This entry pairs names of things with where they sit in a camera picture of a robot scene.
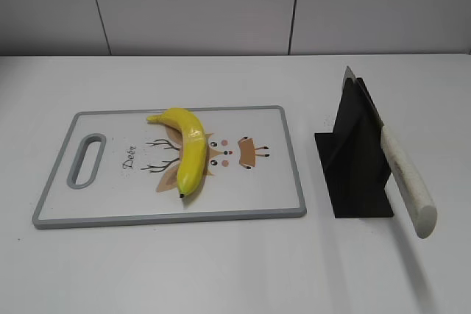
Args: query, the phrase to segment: cutting board handle hole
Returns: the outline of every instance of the cutting board handle hole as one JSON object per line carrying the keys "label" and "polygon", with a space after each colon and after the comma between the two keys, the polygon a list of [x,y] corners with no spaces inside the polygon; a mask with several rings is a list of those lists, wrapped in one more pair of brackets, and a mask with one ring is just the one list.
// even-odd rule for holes
{"label": "cutting board handle hole", "polygon": [[105,144],[106,137],[103,134],[90,134],[82,139],[67,177],[70,188],[82,189],[93,183]]}

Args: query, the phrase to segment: banana tip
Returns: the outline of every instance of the banana tip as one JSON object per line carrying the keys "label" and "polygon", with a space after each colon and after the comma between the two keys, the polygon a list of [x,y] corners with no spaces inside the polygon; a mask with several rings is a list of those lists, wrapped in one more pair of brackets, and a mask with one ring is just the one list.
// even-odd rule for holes
{"label": "banana tip", "polygon": [[150,115],[147,117],[148,123],[157,123],[158,122],[158,115]]}

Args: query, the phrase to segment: deer illustration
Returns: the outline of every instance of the deer illustration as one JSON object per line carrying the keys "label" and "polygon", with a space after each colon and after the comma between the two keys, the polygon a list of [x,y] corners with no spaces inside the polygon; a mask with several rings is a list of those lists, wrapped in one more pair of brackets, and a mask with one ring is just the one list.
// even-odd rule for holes
{"label": "deer illustration", "polygon": [[[171,143],[170,140],[167,139],[157,139],[152,142],[146,143],[149,146],[165,146],[164,149],[173,149],[175,151],[178,151],[178,156],[174,158],[173,160],[169,161],[162,161],[164,163],[163,165],[147,165],[145,168],[141,168],[142,171],[149,171],[150,173],[162,173],[165,171],[165,174],[162,176],[162,179],[159,182],[159,185],[157,186],[157,192],[163,192],[167,190],[171,190],[173,188],[177,187],[177,172],[178,172],[178,167],[180,166],[180,163],[178,161],[181,160],[183,156],[183,138],[180,132],[178,132],[175,129],[172,129],[168,126],[165,127],[167,136],[171,141],[176,143],[178,146],[175,146],[174,144]],[[210,138],[211,134],[206,134],[206,138]],[[233,154],[232,151],[218,151],[214,149],[217,147],[216,142],[211,142],[208,145],[208,153],[206,154],[206,159],[207,159],[207,167],[205,171],[203,172],[204,175],[206,176],[213,176],[213,174],[208,170],[208,165],[218,165],[218,161],[215,160],[214,157],[219,156],[221,154],[224,155],[231,155]],[[221,145],[226,146],[227,145],[227,140],[221,141]],[[223,167],[227,167],[229,165],[228,160],[223,160],[221,162],[221,165]]]}
{"label": "deer illustration", "polygon": [[244,136],[238,142],[238,147],[241,150],[241,157],[238,161],[238,164],[246,169],[251,169],[255,167],[255,159],[259,157],[268,157],[269,154],[258,154],[257,150],[268,150],[268,146],[262,146],[255,148],[252,138]]}

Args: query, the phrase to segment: white wall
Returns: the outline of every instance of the white wall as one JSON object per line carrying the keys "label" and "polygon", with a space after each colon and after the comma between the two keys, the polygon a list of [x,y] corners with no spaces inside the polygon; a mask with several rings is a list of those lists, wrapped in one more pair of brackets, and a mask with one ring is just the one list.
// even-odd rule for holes
{"label": "white wall", "polygon": [[0,0],[0,55],[106,55],[95,0]]}
{"label": "white wall", "polygon": [[471,0],[297,0],[292,54],[465,52]]}
{"label": "white wall", "polygon": [[117,55],[287,54],[294,0],[98,0]]}

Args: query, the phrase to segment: knife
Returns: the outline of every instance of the knife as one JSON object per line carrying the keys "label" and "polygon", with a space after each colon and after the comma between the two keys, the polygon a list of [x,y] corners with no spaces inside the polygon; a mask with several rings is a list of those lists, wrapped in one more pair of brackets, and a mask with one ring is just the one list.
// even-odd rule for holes
{"label": "knife", "polygon": [[415,232],[419,238],[426,238],[435,228],[437,219],[436,206],[428,189],[416,166],[399,144],[391,128],[385,125],[381,119],[363,79],[356,78],[350,67],[347,66],[342,88],[348,78],[351,78],[358,88],[358,92],[363,96],[366,105],[375,117],[376,124],[381,130],[380,145],[399,187],[404,204],[406,204],[407,212],[412,220]]}

